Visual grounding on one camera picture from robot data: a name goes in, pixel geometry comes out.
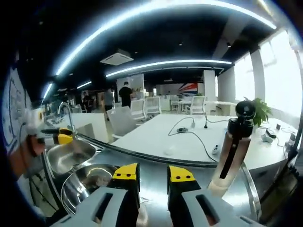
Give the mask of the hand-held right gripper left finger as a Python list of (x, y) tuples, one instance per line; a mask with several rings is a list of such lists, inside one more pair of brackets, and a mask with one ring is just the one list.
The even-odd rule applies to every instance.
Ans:
[(106, 187), (100, 187), (80, 203), (75, 214), (53, 227), (135, 227), (140, 208), (140, 165), (118, 168)]

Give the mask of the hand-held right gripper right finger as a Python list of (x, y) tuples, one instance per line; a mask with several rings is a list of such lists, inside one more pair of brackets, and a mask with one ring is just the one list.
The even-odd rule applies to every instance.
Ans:
[(230, 204), (201, 189), (185, 168), (167, 166), (168, 210), (175, 227), (259, 227), (245, 216), (236, 216)]

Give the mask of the person's left hand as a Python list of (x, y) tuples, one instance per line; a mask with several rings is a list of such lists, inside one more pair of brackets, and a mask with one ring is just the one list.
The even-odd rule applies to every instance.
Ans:
[(45, 144), (42, 143), (40, 138), (34, 135), (27, 135), (26, 144), (28, 152), (32, 157), (41, 155), (45, 150)]

